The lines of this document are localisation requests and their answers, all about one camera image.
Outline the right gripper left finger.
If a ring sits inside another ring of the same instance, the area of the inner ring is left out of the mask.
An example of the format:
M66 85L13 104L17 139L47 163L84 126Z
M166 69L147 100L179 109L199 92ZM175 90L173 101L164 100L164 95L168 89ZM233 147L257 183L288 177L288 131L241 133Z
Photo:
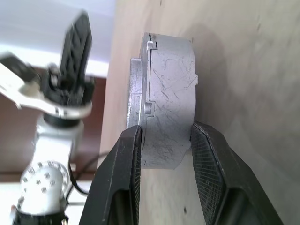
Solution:
M124 130L98 167L79 225L139 225L142 129Z

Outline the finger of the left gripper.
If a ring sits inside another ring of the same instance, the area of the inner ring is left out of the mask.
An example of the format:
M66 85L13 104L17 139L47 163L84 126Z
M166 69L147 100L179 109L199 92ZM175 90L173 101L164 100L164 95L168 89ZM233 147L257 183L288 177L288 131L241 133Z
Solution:
M60 72L69 77L80 77L83 57L83 17L78 16L69 26L63 45Z
M81 72L80 77L84 78L87 62L89 59L90 50L92 46L92 34L91 34L89 16L87 12L82 13L82 37L83 37L83 41L82 41L82 57L80 63L80 72Z

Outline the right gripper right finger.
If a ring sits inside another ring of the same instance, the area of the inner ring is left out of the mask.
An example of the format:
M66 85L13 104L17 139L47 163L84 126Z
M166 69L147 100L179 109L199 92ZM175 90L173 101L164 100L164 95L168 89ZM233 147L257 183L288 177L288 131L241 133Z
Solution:
M222 133L196 121L190 141L206 225L284 225L254 172Z

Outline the silver motor housing with windings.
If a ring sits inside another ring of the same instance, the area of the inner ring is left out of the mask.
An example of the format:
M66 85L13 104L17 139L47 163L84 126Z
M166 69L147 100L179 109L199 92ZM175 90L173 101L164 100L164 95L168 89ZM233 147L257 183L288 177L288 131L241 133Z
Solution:
M144 36L147 74L143 120L143 168L175 169L190 148L198 76L189 40Z

